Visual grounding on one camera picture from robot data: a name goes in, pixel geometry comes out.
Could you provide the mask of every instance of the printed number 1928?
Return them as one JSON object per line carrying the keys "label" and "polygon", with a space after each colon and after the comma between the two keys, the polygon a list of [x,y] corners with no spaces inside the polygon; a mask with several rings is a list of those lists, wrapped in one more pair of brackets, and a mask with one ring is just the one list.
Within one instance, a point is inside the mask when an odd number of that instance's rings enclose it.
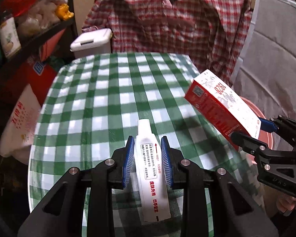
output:
{"label": "printed number 1928", "polygon": [[215,90],[219,93],[222,94],[224,90],[226,89],[226,86],[224,86],[222,83],[219,83],[217,86],[215,86]]}

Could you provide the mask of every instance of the red and white box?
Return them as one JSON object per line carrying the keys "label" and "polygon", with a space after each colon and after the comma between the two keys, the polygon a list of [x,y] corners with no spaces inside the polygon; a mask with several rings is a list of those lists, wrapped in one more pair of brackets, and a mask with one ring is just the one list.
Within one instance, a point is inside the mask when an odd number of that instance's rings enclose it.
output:
{"label": "red and white box", "polygon": [[191,103],[238,150],[234,131],[259,138],[261,121],[249,106],[209,69],[194,78],[185,94]]}

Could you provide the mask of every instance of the red bag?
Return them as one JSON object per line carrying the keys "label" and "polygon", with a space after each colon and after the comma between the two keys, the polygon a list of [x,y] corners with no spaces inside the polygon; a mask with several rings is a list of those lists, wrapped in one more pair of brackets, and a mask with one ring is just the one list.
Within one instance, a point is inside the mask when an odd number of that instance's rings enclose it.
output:
{"label": "red bag", "polygon": [[40,62],[35,56],[30,56],[21,64],[14,76],[6,82],[1,100],[15,104],[24,88],[30,84],[42,106],[56,75],[57,72],[47,63]]}
{"label": "red bag", "polygon": [[3,0],[0,10],[9,10],[14,17],[18,17],[27,12],[37,0]]}

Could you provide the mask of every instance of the qr code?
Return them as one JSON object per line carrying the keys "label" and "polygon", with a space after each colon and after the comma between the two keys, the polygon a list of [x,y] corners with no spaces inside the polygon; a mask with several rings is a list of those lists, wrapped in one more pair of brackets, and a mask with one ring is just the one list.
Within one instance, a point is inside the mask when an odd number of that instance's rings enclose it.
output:
{"label": "qr code", "polygon": [[202,94],[204,93],[204,90],[200,88],[199,86],[194,86],[193,92],[198,96],[201,97]]}

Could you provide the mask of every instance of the yellow toy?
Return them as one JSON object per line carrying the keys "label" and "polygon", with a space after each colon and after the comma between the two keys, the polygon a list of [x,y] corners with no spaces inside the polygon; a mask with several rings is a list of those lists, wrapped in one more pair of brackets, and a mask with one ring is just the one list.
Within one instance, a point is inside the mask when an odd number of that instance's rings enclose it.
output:
{"label": "yellow toy", "polygon": [[72,12],[69,11],[69,6],[65,3],[57,6],[55,14],[61,20],[68,20],[74,15]]}

